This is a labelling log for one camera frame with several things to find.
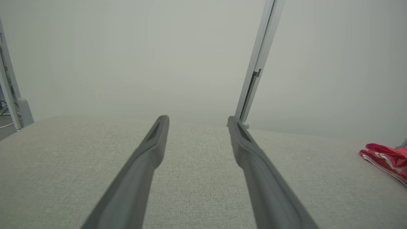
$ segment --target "gray upholstered sofa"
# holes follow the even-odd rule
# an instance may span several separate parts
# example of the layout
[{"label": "gray upholstered sofa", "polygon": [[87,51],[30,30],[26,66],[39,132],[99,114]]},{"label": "gray upholstered sofa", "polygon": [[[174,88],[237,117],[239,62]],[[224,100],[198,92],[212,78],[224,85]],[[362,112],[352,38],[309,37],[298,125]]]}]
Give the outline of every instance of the gray upholstered sofa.
[{"label": "gray upholstered sofa", "polygon": [[[1,141],[0,228],[80,228],[153,123],[57,117]],[[407,228],[407,189],[358,155],[366,143],[249,132],[321,229]],[[143,226],[256,228],[227,127],[170,121]]]}]

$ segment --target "white door frame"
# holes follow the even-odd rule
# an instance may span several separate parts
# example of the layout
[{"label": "white door frame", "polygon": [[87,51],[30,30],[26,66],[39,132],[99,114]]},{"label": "white door frame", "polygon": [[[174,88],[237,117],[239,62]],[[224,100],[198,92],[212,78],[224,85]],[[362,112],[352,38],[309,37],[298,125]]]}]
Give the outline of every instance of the white door frame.
[{"label": "white door frame", "polygon": [[284,3],[285,0],[266,0],[235,113],[235,116],[240,118],[246,128],[249,128],[246,119],[276,34]]}]

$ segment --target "floor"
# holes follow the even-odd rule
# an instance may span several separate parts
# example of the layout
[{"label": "floor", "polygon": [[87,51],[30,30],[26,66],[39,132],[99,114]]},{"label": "floor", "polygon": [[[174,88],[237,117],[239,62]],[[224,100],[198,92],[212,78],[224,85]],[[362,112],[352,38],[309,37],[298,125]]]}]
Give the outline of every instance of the floor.
[{"label": "floor", "polygon": [[[0,126],[13,123],[11,116],[0,116]],[[14,125],[0,129],[0,141],[15,133]]]}]

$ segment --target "red and white fabric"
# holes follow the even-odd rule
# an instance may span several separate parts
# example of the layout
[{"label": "red and white fabric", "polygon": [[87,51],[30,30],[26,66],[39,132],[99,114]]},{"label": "red and white fabric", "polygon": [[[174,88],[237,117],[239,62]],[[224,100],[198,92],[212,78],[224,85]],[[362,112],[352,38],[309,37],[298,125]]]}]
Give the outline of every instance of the red and white fabric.
[{"label": "red and white fabric", "polygon": [[407,148],[396,150],[371,143],[367,144],[366,150],[361,150],[359,154],[407,187]]}]

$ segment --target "red cloth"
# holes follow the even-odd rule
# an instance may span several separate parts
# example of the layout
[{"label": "red cloth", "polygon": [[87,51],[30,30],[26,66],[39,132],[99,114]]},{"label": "red cloth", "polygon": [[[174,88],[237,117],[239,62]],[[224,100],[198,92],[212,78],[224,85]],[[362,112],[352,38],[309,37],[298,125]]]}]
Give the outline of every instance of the red cloth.
[{"label": "red cloth", "polygon": [[407,148],[395,150],[371,143],[366,145],[366,149],[359,152],[363,159],[381,168],[407,187]]}]

